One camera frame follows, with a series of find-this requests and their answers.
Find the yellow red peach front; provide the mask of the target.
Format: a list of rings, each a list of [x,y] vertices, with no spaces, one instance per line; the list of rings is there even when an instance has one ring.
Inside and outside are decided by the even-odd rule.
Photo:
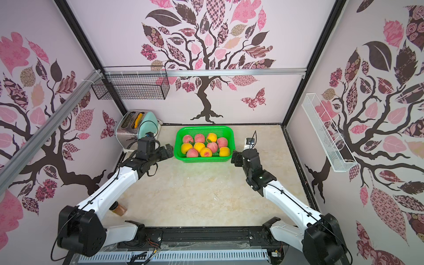
[[[221,147],[219,149],[219,156],[220,157],[229,157],[231,155],[231,150],[228,147]]]

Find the small pink peach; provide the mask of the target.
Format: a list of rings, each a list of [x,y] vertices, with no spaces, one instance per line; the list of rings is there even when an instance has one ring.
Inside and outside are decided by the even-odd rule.
[[[228,147],[228,140],[225,137],[218,138],[216,141],[218,148]]]

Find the pink peach front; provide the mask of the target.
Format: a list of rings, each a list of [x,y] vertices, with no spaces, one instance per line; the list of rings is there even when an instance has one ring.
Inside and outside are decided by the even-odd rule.
[[[212,153],[216,153],[219,149],[218,144],[216,142],[209,142],[207,144],[207,148],[209,148]]]

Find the yellow peach with red blush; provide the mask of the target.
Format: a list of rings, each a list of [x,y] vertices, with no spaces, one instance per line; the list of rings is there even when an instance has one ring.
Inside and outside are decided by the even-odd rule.
[[[209,134],[207,135],[207,137],[206,137],[206,141],[207,141],[208,143],[210,143],[210,142],[217,142],[217,140],[218,140],[218,137],[217,137],[217,135],[216,135],[215,133],[213,133],[213,132],[209,133]]]

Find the large pink peach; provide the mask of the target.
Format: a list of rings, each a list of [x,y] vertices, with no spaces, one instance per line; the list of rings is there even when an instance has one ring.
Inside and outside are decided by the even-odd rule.
[[[194,137],[194,141],[195,143],[205,143],[206,142],[206,138],[203,134],[197,134]]]

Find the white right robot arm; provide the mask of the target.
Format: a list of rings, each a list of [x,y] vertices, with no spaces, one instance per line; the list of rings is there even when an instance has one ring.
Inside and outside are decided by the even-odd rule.
[[[280,220],[269,228],[272,237],[302,252],[311,265],[348,265],[352,257],[338,220],[323,215],[292,195],[277,178],[263,169],[256,149],[234,151],[231,163],[242,167],[247,184],[268,199],[295,223]]]

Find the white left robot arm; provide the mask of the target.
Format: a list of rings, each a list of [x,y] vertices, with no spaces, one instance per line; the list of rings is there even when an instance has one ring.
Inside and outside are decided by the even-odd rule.
[[[153,141],[151,148],[134,151],[100,189],[76,206],[62,209],[55,245],[75,254],[92,257],[103,247],[139,237],[142,224],[127,221],[123,225],[105,227],[102,219],[118,198],[148,174],[152,166],[173,155],[173,146],[160,146],[158,141]]]

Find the green plastic basket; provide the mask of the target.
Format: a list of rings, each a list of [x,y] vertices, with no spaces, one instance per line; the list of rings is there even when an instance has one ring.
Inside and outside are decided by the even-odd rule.
[[[215,133],[218,138],[225,137],[228,140],[228,148],[231,150],[229,157],[220,157],[219,149],[216,153],[213,153],[212,157],[199,157],[187,158],[186,155],[181,153],[181,145],[183,144],[183,137],[185,135],[191,135],[194,139],[195,135],[203,134],[205,138],[209,133]],[[230,127],[227,126],[205,126],[205,127],[185,127],[180,129],[176,134],[174,156],[176,159],[185,163],[200,163],[200,162],[226,162],[231,159],[233,152],[235,151],[235,139],[234,132]]]

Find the mint green toaster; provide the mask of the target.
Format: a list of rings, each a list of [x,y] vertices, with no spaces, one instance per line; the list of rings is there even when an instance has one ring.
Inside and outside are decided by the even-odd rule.
[[[138,148],[138,140],[152,133],[159,138],[163,122],[149,110],[130,110],[119,122],[115,135],[124,152],[132,152]]]

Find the brown spice jar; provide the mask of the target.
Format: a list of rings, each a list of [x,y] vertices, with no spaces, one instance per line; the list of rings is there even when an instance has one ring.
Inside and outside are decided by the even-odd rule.
[[[114,202],[110,207],[109,210],[111,212],[113,212],[114,214],[118,215],[118,216],[123,216],[126,214],[126,212],[128,211],[127,208],[123,205],[121,205],[118,202]]]

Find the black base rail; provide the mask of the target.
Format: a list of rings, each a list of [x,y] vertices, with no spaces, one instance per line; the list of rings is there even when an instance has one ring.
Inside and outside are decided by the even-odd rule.
[[[146,227],[127,220],[123,225],[104,228],[97,221],[88,223],[70,221],[62,224],[57,245],[74,253],[92,257],[102,247],[134,243],[141,247],[151,241],[154,245],[194,242],[248,241],[251,246],[275,249],[278,246],[299,244],[301,252],[311,265],[348,263],[349,250],[345,245],[339,223],[325,216],[305,230],[290,226],[280,218],[272,218],[262,226],[217,227]]]

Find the aluminium frame bar back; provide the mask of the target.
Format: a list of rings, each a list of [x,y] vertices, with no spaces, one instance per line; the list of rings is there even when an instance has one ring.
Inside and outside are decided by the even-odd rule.
[[[264,68],[232,70],[160,70],[160,71],[108,71],[106,75],[167,75],[168,77],[195,76],[259,76],[259,75],[306,75],[306,68]]]

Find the aluminium frame bar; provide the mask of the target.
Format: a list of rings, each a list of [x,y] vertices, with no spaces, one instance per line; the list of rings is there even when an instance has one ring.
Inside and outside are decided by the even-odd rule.
[[[73,108],[91,89],[91,84],[100,79],[100,70],[94,70],[82,80],[65,103],[56,110],[46,123],[35,132],[26,144],[14,155],[1,171],[1,193],[4,193],[24,167],[30,162],[33,156],[46,143],[47,139],[56,131],[60,124],[67,118]]]
[[[195,76],[259,76],[259,75],[306,75],[306,68],[264,68],[232,70],[160,70],[160,71],[108,71],[106,75],[167,75],[168,77]]]

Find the aluminium frame bar left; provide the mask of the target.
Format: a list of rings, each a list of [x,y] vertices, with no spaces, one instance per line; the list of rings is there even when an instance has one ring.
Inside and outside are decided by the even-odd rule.
[[[46,143],[47,139],[56,131],[60,124],[67,118],[73,108],[91,89],[91,84],[100,79],[100,70],[94,70],[82,80],[65,103],[56,110],[46,123],[35,132],[26,144],[14,155],[1,171],[1,193],[4,193],[24,167],[30,162],[33,156]]]

